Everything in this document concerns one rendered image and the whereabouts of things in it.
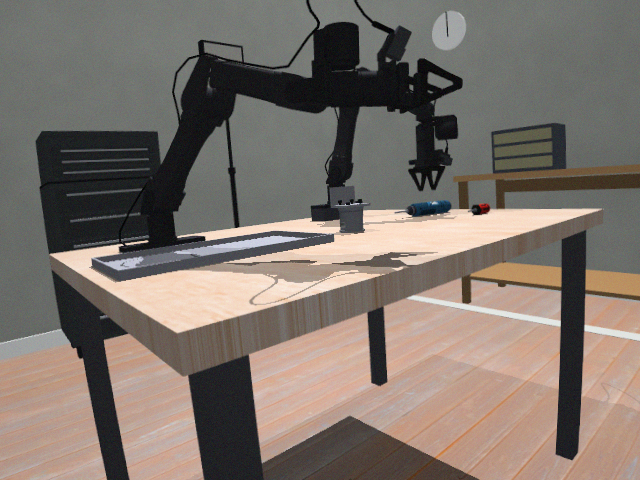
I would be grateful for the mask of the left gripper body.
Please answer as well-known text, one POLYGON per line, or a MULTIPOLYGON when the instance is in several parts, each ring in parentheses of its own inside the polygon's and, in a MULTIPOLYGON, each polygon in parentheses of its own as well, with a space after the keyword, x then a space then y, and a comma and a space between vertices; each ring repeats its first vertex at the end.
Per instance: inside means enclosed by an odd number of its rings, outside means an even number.
POLYGON ((437 164, 437 162, 444 162, 444 157, 441 157, 440 153, 450 157, 449 154, 443 152, 443 149, 435 150, 434 140, 416 142, 416 150, 417 159, 409 160, 409 165, 415 164, 415 167, 413 167, 413 169, 416 169, 416 167, 425 168, 425 166, 440 166, 440 164, 437 164))

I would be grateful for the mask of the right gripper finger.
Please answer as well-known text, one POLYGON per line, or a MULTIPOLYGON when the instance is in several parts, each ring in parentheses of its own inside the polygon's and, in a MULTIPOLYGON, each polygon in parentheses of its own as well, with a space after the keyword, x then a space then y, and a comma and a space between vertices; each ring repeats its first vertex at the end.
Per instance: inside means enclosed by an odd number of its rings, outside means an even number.
POLYGON ((433 64, 432 62, 424 58, 420 58, 417 61, 417 72, 421 73, 421 103, 419 105, 422 105, 424 103, 427 103, 429 101, 432 101, 434 99, 437 99, 441 96, 444 96, 446 94, 449 94, 451 92, 454 92, 462 88, 462 82, 463 82, 462 78, 438 67, 437 65, 433 64), (448 86, 439 91, 436 91, 434 93, 428 93, 428 73, 429 72, 436 74, 442 78, 445 78, 449 81, 452 81, 453 85, 448 86))
MULTIPOLYGON (((413 85, 413 77, 408 76, 408 81, 406 81, 406 82, 405 82, 405 85, 406 85, 406 86, 405 86, 405 87, 406 87, 405 89, 409 89, 409 85, 413 85)), ((439 91, 439 90, 441 90, 441 88, 439 88, 439 87, 437 87, 437 86, 434 86, 434 85, 432 85, 432 84, 429 84, 429 83, 428 83, 428 90, 429 90, 429 91, 432 91, 432 92, 435 92, 435 91, 439 91)), ((414 106, 414 107, 412 107, 412 108, 410 108, 410 109, 399 109, 399 111, 400 111, 400 114, 402 114, 402 113, 405 113, 405 112, 407 112, 407 111, 410 111, 410 110, 412 110, 412 109, 414 109, 414 108, 417 108, 417 107, 419 107, 419 106, 421 106, 421 105, 414 106)))

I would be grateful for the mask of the dark blue electric screwdriver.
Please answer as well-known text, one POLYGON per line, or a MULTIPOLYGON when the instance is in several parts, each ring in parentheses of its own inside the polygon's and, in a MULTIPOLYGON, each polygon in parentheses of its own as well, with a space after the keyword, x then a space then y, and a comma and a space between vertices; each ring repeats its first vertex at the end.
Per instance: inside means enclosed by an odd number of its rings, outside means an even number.
POLYGON ((408 206, 408 208, 404 211, 396 211, 396 213, 407 213, 408 215, 423 216, 430 214, 438 214, 445 213, 451 210, 451 203, 447 200, 443 201, 434 201, 434 202, 425 202, 425 203, 416 203, 408 206))

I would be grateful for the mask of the dark grey cylinder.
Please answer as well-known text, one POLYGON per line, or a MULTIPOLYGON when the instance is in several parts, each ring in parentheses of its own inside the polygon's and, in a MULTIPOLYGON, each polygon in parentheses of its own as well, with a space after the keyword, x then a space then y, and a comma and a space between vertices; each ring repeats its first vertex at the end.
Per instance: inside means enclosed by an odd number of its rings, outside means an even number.
POLYGON ((340 219, 340 233, 365 231, 363 227, 363 206, 352 208, 338 208, 340 219))

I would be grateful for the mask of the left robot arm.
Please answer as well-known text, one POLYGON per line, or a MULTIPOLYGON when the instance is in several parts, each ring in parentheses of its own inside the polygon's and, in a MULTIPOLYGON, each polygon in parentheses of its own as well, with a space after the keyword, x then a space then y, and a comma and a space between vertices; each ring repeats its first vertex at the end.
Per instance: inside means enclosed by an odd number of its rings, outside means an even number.
MULTIPOLYGON (((343 183, 346 183, 346 180, 352 175, 352 147, 359 108, 360 107, 339 108, 335 148, 332 160, 329 162, 329 176, 326 180, 326 184, 329 184, 329 186, 327 186, 328 201, 327 204, 322 204, 330 206, 313 205, 311 209, 331 208, 329 188, 345 186, 343 183)), ((416 121, 420 122, 419 125, 416 126, 416 142, 434 140, 434 125, 435 137, 438 140, 458 138, 457 117, 455 115, 432 117, 435 108, 431 102, 408 112, 416 115, 416 121)), ((444 162, 437 162, 438 164, 451 166, 453 158, 442 153, 440 153, 440 156, 444 157, 444 162)))

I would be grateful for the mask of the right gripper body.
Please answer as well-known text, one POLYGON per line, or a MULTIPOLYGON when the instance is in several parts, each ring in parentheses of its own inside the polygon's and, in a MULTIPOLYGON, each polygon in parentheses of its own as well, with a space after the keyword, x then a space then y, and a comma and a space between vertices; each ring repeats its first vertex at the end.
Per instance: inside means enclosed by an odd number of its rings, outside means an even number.
POLYGON ((386 62, 387 52, 395 35, 390 33, 377 53, 378 71, 360 71, 363 90, 361 107, 387 106, 388 112, 395 112, 394 109, 410 109, 421 103, 421 73, 413 75, 411 93, 410 89, 405 89, 409 63, 399 62, 396 65, 396 60, 386 62))

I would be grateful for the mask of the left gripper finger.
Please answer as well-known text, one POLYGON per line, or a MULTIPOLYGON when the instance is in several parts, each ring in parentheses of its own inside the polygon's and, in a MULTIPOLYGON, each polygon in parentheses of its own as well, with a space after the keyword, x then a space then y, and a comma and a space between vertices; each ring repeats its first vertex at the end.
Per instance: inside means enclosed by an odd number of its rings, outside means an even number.
POLYGON ((423 191, 424 185, 425 185, 425 181, 426 181, 426 176, 427 176, 425 168, 408 169, 408 172, 410 173, 410 175, 412 176, 413 180, 415 181, 415 184, 416 184, 418 190, 419 191, 423 191), (422 174, 421 186, 420 186, 419 181, 417 179, 416 173, 421 173, 422 174))
POLYGON ((438 185, 438 182, 439 182, 444 170, 445 170, 445 166, 425 166, 425 171, 426 171, 426 174, 427 174, 427 178, 428 178, 431 190, 436 190, 436 187, 438 185), (432 171, 438 171, 434 184, 433 184, 433 180, 432 180, 432 171))

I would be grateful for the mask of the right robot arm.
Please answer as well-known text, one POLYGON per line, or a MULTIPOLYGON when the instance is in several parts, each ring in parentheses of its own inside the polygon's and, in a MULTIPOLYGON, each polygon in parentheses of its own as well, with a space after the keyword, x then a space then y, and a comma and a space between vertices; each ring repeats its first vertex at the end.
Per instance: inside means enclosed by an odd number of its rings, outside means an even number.
POLYGON ((360 64, 359 26, 351 22, 331 23, 316 30, 313 40, 312 78, 236 65, 207 55, 199 57, 181 96, 184 113, 176 135, 161 166, 153 178, 149 177, 144 189, 140 214, 149 215, 148 242, 119 246, 119 251, 134 252, 206 240, 205 236, 197 235, 178 238, 171 212, 179 211, 186 195, 188 174, 205 141, 215 127, 221 127, 224 120, 231 117, 236 94, 315 114, 330 106, 360 107, 361 72, 348 71, 360 64), (210 88, 207 88, 208 80, 210 88))

